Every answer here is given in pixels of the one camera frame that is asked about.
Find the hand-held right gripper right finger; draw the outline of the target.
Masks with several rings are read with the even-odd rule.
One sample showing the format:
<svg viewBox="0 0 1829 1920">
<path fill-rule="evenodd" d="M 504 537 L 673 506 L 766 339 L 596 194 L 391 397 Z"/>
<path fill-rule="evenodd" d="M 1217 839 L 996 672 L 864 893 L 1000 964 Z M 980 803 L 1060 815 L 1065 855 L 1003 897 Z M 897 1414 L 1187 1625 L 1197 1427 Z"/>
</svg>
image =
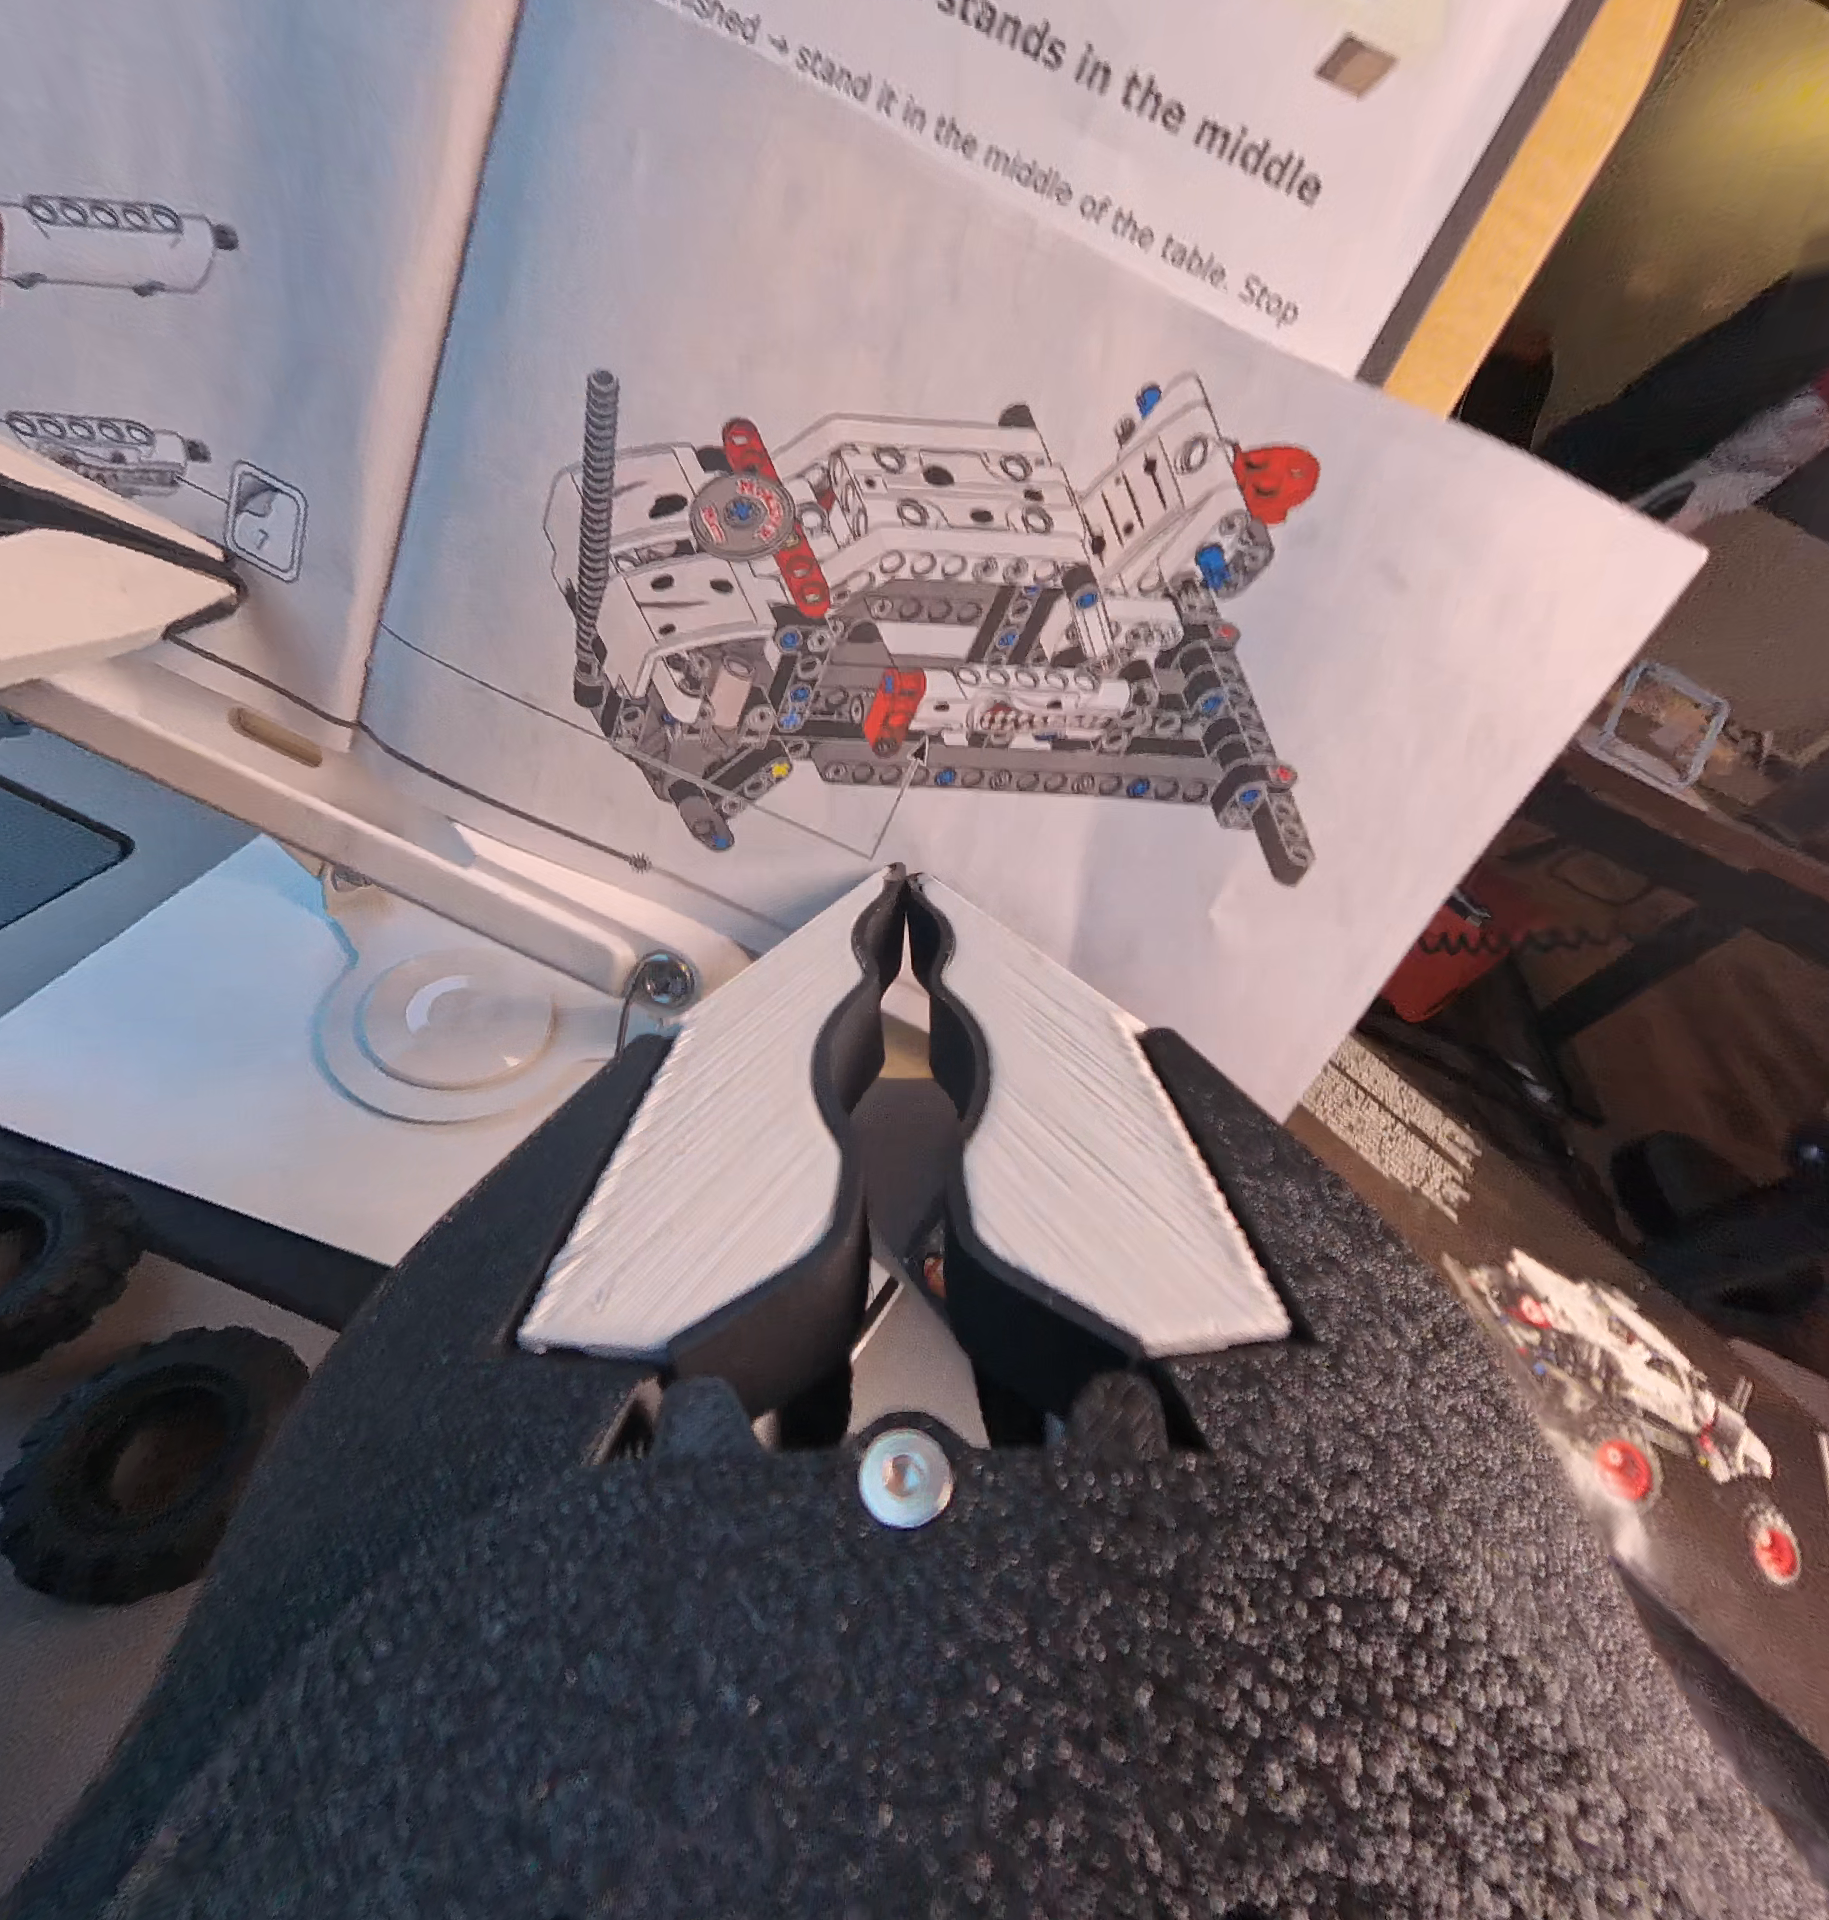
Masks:
<svg viewBox="0 0 1829 1920">
<path fill-rule="evenodd" d="M 969 1261 L 1136 1356 L 1288 1338 L 1144 1024 L 934 876 L 908 883 L 908 950 L 957 1115 Z"/>
</svg>

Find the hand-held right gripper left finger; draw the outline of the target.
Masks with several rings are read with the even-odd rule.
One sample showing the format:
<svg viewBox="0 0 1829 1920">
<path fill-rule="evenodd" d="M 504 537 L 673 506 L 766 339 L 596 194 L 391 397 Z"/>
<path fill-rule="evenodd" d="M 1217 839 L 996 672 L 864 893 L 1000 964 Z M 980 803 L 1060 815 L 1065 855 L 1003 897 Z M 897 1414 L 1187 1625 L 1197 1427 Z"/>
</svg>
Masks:
<svg viewBox="0 0 1829 1920">
<path fill-rule="evenodd" d="M 850 1116 L 883 1064 L 902 872 L 879 872 L 685 1020 L 518 1328 L 532 1352 L 697 1356 L 801 1314 L 842 1356 L 869 1247 Z"/>
</svg>

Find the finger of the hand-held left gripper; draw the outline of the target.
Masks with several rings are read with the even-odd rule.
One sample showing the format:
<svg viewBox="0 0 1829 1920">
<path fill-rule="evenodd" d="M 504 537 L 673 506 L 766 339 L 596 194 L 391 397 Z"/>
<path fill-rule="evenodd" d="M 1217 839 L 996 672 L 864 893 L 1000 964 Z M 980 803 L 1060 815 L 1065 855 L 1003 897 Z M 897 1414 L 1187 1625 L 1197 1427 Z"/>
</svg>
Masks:
<svg viewBox="0 0 1829 1920">
<path fill-rule="evenodd" d="M 0 692 L 232 615 L 209 541 L 0 439 Z"/>
</svg>

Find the printed task sheet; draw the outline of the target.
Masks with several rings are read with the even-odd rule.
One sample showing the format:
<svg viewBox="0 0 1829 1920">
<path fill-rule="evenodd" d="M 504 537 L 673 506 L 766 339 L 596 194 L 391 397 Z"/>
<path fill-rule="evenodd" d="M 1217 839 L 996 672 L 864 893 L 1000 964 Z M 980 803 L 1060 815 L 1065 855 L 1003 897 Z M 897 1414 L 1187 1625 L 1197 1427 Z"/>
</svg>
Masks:
<svg viewBox="0 0 1829 1920">
<path fill-rule="evenodd" d="M 1599 5 L 661 14 L 1175 299 L 1382 387 Z"/>
</svg>

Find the black flat plate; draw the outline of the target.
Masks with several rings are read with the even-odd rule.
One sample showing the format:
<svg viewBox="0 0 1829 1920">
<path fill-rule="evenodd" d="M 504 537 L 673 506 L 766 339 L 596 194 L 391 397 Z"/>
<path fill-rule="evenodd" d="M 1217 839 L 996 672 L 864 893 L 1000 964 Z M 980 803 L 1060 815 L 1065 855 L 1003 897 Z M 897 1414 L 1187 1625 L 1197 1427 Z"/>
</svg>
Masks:
<svg viewBox="0 0 1829 1920">
<path fill-rule="evenodd" d="M 117 866 L 132 839 L 0 777 L 0 931 Z"/>
</svg>

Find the white booklet stand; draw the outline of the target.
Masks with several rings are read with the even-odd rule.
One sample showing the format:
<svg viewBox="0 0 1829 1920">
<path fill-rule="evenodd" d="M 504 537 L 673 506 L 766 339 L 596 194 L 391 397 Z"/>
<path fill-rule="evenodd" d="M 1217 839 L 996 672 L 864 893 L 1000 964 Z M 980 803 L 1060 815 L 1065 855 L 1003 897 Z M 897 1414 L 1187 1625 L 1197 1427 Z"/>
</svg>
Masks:
<svg viewBox="0 0 1829 1920">
<path fill-rule="evenodd" d="M 0 703 L 255 830 L 0 1016 L 0 1126 L 342 1253 L 398 1261 L 626 1020 L 751 963 L 626 860 L 461 826 L 141 657 Z"/>
</svg>

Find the toy set cardboard box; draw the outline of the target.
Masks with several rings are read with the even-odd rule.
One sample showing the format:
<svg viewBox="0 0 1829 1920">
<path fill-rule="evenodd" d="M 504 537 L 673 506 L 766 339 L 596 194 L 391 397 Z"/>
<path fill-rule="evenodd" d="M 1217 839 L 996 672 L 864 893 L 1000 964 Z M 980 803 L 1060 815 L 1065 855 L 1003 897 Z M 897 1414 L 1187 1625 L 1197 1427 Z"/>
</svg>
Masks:
<svg viewBox="0 0 1829 1920">
<path fill-rule="evenodd" d="M 1829 1769 L 1829 1425 L 1357 1039 L 1290 1118 L 1494 1344 L 1636 1597 Z"/>
</svg>

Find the white instruction booklet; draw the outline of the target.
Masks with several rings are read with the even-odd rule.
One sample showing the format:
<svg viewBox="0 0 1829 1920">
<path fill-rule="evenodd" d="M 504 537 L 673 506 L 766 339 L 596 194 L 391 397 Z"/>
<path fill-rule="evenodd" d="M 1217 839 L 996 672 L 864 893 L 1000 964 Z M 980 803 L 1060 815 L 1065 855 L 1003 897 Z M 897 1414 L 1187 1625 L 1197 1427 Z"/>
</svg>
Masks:
<svg viewBox="0 0 1829 1920">
<path fill-rule="evenodd" d="M 0 439 L 230 556 L 120 659 L 1276 1115 L 1700 563 L 642 3 L 0 5 Z"/>
</svg>

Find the black rubber tyre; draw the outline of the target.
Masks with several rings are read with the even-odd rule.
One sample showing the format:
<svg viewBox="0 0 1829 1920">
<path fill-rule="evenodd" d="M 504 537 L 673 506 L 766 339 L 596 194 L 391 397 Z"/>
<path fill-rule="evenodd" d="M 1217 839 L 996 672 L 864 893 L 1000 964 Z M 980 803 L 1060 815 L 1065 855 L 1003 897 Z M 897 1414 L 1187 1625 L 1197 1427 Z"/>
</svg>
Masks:
<svg viewBox="0 0 1829 1920">
<path fill-rule="evenodd" d="M 249 1326 L 132 1346 L 32 1424 L 0 1482 L 0 1551 L 29 1591 L 125 1605 L 206 1573 L 309 1382 Z"/>
<path fill-rule="evenodd" d="M 0 1160 L 0 1379 L 82 1335 L 140 1253 L 138 1213 L 108 1179 Z"/>
</svg>

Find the wooden backing board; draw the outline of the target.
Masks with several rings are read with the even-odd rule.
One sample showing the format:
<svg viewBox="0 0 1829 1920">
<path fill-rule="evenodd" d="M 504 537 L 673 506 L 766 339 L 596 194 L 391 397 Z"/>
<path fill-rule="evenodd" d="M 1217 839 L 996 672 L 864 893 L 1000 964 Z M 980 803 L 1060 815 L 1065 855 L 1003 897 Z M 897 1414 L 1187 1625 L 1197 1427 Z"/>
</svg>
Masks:
<svg viewBox="0 0 1829 1920">
<path fill-rule="evenodd" d="M 1570 60 L 1543 86 L 1505 169 L 1430 286 L 1428 306 L 1401 341 L 1372 350 L 1360 379 L 1443 419 L 1496 345 L 1573 224 L 1652 83 L 1679 3 L 1578 5 L 1562 31 Z"/>
</svg>

